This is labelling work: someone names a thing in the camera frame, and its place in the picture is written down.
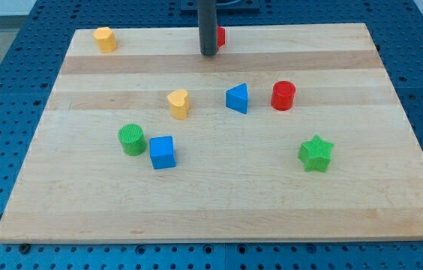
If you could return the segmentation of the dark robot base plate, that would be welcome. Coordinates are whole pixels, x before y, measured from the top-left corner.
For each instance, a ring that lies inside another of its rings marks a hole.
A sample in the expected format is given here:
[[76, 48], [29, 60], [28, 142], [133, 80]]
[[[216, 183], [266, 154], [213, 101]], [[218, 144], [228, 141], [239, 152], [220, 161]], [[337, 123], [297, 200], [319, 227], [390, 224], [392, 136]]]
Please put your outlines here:
[[[182, 12], [195, 12], [198, 8], [197, 0], [178, 0]], [[217, 0], [217, 11], [258, 11], [260, 0]]]

